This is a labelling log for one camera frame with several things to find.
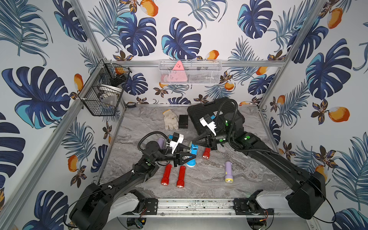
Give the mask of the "small black box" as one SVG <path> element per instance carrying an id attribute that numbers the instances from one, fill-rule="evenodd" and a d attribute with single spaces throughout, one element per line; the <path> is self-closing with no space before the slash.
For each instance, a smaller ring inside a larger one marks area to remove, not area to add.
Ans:
<path id="1" fill-rule="evenodd" d="M 188 129 L 188 115 L 179 116 L 178 127 L 180 129 Z"/>

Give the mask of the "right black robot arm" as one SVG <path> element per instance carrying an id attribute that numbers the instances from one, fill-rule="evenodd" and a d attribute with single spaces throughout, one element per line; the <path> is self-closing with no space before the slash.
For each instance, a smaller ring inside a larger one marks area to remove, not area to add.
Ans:
<path id="1" fill-rule="evenodd" d="M 296 166 L 253 133 L 244 131 L 237 136 L 235 132 L 221 132 L 215 136 L 211 131 L 206 131 L 194 138 L 192 143 L 212 150 L 216 150 L 218 144 L 229 143 L 235 151 L 266 166 L 292 190 L 286 200 L 291 210 L 303 219 L 311 219 L 326 201 L 325 178 L 321 173 L 312 173 Z"/>

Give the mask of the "black plastic tool case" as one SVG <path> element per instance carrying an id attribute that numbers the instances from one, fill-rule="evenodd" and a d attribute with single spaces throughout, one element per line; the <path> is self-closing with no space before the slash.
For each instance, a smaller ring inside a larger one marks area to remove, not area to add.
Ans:
<path id="1" fill-rule="evenodd" d="M 188 115 L 194 124 L 198 135 L 203 132 L 212 132 L 203 127 L 200 119 L 205 115 L 215 115 L 214 119 L 217 128 L 216 133 L 226 132 L 233 138 L 238 138 L 244 134 L 244 116 L 240 113 L 237 102 L 230 98 L 220 98 L 206 104 L 197 104 L 188 107 Z"/>

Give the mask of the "white work glove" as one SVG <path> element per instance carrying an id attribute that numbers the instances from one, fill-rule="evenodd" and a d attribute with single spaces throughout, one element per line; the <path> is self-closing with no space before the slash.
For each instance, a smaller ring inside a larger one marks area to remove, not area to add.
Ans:
<path id="1" fill-rule="evenodd" d="M 179 128 L 178 116 L 171 109 L 163 112 L 166 130 L 177 130 Z"/>

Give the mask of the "pink triangle object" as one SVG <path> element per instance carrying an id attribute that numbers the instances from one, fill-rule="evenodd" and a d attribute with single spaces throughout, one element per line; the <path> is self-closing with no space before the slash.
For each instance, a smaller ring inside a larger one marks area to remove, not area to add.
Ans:
<path id="1" fill-rule="evenodd" d="M 169 83 L 178 83 L 178 82 L 187 82 L 188 76 L 185 71 L 184 65 L 182 61 L 177 61 L 173 69 L 169 72 L 168 82 Z"/>

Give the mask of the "purple flashlight yellow rim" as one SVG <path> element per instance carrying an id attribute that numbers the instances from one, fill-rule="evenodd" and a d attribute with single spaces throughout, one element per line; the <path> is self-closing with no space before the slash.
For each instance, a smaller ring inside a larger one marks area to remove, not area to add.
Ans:
<path id="1" fill-rule="evenodd" d="M 160 148 L 163 149 L 164 148 L 164 145 L 165 145 L 165 139 L 164 138 L 159 138 L 157 140 L 157 142 L 158 142 Z"/>

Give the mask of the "blue flashlight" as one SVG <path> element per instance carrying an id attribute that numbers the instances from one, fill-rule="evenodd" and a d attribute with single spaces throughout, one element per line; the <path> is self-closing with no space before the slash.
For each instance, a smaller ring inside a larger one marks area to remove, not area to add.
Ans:
<path id="1" fill-rule="evenodd" d="M 189 160 L 190 161 L 186 163 L 186 165 L 188 167 L 193 168 L 193 167 L 196 166 L 196 157 L 194 157 L 194 155 L 197 156 L 197 151 L 198 151 L 198 146 L 197 145 L 194 145 L 194 144 L 191 144 L 190 151 L 189 151 L 189 153 L 191 154 L 189 156 Z"/>

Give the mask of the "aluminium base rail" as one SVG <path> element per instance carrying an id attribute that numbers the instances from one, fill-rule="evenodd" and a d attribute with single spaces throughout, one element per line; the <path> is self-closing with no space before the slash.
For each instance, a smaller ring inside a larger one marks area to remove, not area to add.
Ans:
<path id="1" fill-rule="evenodd" d="M 254 198 L 143 198 L 127 194 L 117 199 L 110 207 L 99 206 L 90 217 L 109 222 L 118 216 L 127 217 L 238 217 L 262 218 L 268 216 L 295 217 L 289 208 L 280 206 L 264 209 Z"/>

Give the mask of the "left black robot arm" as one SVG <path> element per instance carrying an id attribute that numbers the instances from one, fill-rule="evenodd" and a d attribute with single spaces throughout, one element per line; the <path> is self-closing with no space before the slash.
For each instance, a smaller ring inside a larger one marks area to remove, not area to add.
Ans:
<path id="1" fill-rule="evenodd" d="M 141 150 L 141 159 L 129 172 L 100 186 L 87 186 L 71 210 L 70 220 L 80 230 L 101 230 L 106 225 L 110 209 L 119 195 L 153 177 L 159 169 L 157 162 L 171 161 L 176 167 L 195 159 L 196 155 L 189 150 L 189 147 L 181 143 L 172 152 L 170 146 L 162 149 L 157 141 L 148 142 Z"/>

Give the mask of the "red flashlight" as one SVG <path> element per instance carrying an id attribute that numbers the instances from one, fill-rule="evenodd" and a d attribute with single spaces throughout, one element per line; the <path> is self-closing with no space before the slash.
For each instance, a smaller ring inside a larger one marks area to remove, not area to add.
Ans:
<path id="1" fill-rule="evenodd" d="M 186 167 L 181 166 L 179 169 L 179 175 L 176 186 L 178 188 L 184 188 L 185 187 L 185 175 L 186 175 Z"/>
<path id="2" fill-rule="evenodd" d="M 205 148 L 205 151 L 202 155 L 202 158 L 205 159 L 205 160 L 208 160 L 210 158 L 210 152 L 211 152 L 210 148 Z"/>
<path id="3" fill-rule="evenodd" d="M 165 167 L 165 171 L 164 171 L 164 174 L 163 174 L 163 178 L 161 180 L 161 184 L 163 186 L 167 186 L 170 182 L 170 174 L 171 174 L 171 169 L 172 169 L 172 165 L 171 164 L 168 164 L 166 165 Z"/>

